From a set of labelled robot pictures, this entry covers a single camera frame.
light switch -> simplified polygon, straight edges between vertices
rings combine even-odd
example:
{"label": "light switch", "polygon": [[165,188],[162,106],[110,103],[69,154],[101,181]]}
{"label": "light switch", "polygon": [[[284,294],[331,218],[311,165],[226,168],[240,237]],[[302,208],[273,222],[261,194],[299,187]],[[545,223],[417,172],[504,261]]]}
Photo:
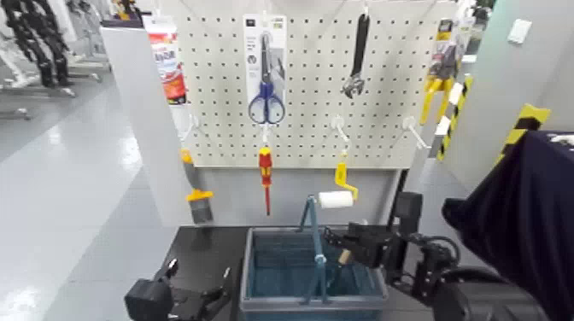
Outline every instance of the light switch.
{"label": "light switch", "polygon": [[523,44],[526,39],[526,35],[530,30],[530,26],[532,26],[532,21],[516,19],[512,26],[512,30],[508,35],[508,41],[515,44]]}

humanoid robot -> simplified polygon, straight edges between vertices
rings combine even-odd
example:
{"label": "humanoid robot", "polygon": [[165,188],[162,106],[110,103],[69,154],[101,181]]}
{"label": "humanoid robot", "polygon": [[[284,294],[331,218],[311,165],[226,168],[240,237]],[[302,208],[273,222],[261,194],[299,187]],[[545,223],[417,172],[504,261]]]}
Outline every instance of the humanoid robot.
{"label": "humanoid robot", "polygon": [[70,85],[64,56],[64,51],[69,48],[59,32],[56,16],[47,0],[0,0],[0,4],[6,13],[6,25],[14,31],[16,44],[29,61],[38,65],[42,85],[49,88],[56,86],[52,62],[40,47],[37,37],[52,52],[58,84]]}

packaged tool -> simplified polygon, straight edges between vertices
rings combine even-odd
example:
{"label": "packaged tool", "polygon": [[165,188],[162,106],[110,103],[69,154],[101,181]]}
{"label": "packaged tool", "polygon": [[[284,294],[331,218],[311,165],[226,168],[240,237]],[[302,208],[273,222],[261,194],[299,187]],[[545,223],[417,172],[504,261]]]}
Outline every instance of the packaged tool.
{"label": "packaged tool", "polygon": [[243,16],[249,117],[258,124],[284,117],[286,21],[284,15]]}
{"label": "packaged tool", "polygon": [[186,102],[184,72],[178,58],[177,27],[169,16],[143,16],[149,34],[155,64],[160,72],[163,90],[170,105]]}

dark blue cloth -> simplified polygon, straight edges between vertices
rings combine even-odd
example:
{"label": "dark blue cloth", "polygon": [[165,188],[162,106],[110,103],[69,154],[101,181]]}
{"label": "dark blue cloth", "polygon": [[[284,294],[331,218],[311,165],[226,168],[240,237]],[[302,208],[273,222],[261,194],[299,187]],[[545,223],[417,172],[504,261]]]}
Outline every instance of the dark blue cloth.
{"label": "dark blue cloth", "polygon": [[530,292],[553,321],[574,316],[574,151],[528,131],[448,222]]}

black table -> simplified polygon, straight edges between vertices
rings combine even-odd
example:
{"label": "black table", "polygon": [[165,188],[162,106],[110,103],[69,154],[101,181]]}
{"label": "black table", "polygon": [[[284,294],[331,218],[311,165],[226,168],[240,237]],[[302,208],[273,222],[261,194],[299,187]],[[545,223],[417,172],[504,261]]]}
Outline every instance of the black table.
{"label": "black table", "polygon": [[[245,240],[249,227],[181,227],[167,253],[166,262],[179,260],[179,271],[173,285],[181,289],[202,291],[221,285],[226,268],[232,269],[235,285],[231,304],[215,318],[215,321],[241,320],[239,310],[239,286],[243,267]],[[409,252],[411,263],[418,257],[417,251]],[[432,312],[403,293],[389,288],[389,299],[384,306],[382,319],[392,321],[431,321]]]}

